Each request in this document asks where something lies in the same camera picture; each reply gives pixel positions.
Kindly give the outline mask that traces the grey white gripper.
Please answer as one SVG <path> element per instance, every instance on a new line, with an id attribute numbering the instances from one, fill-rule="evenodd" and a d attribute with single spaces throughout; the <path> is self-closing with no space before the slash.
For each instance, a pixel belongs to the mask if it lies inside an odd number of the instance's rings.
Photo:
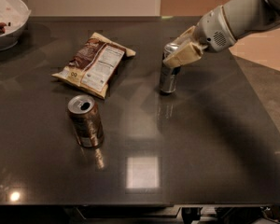
<path id="1" fill-rule="evenodd" d="M 203 50 L 221 52 L 236 43 L 227 22 L 223 6 L 218 6 L 201 17 L 172 43 L 164 47 L 163 63 L 176 68 L 199 61 Z"/>

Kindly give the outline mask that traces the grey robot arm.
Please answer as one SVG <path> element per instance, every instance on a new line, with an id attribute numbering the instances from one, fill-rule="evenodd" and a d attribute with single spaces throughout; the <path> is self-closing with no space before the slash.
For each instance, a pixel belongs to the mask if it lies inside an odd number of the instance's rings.
<path id="1" fill-rule="evenodd" d="M 239 39 L 280 27 L 280 0 L 230 0 L 201 17 L 170 45 L 163 59 L 170 69 L 200 60 L 205 52 L 221 52 Z"/>

